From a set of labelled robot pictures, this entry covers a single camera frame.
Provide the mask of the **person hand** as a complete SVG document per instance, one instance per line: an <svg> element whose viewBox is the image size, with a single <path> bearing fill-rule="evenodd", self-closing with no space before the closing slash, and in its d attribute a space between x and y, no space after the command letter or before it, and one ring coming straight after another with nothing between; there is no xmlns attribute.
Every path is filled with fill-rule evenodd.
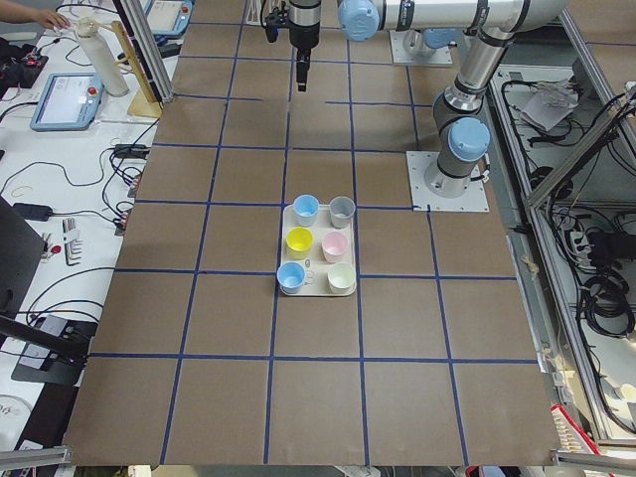
<svg viewBox="0 0 636 477"><path fill-rule="evenodd" d="M53 10L36 10L34 21L49 30L64 30L71 26L67 17Z"/></svg>

